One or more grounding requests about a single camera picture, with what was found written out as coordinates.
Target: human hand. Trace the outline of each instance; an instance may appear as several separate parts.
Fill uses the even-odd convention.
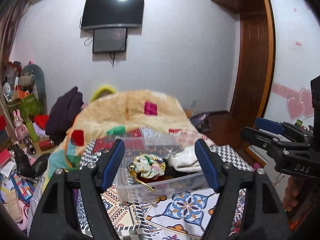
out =
[[[286,211],[291,211],[298,204],[297,196],[303,186],[305,179],[290,176],[288,186],[285,189],[285,197],[282,206]]]

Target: silver bolt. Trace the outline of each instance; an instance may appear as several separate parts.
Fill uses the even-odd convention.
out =
[[[93,169],[97,165],[96,165],[96,163],[88,163],[87,166],[88,166],[89,169]]]
[[[265,174],[265,171],[262,168],[258,168],[257,169],[257,173],[260,174],[260,175],[263,175],[263,174]]]
[[[231,163],[224,163],[223,167],[225,167],[226,169],[230,169],[232,167]]]
[[[58,174],[58,175],[63,173],[63,168],[57,168],[55,173]]]

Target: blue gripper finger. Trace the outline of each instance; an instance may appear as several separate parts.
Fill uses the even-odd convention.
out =
[[[196,141],[195,153],[209,187],[219,193],[226,182],[222,173],[223,161],[217,153],[210,151],[203,139]]]
[[[102,192],[111,187],[116,173],[119,169],[120,163],[123,159],[124,152],[124,142],[120,139],[117,139],[109,152],[101,155],[101,157],[97,161],[99,170],[97,176],[98,181],[96,180],[96,186],[99,186],[100,184]]]
[[[260,117],[256,118],[254,125],[258,129],[262,129],[274,134],[280,134],[285,131],[285,128],[282,126],[282,124]]]

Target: magenta square patch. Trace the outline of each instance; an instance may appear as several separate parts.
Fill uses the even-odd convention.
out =
[[[150,102],[145,102],[144,103],[144,113],[148,114],[148,115],[158,115],[157,105],[150,103]]]

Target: small black monitor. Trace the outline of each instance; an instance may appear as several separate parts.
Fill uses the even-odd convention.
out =
[[[96,29],[93,33],[92,52],[124,52],[127,49],[127,28]]]
[[[142,26],[144,0],[86,0],[81,29]]]

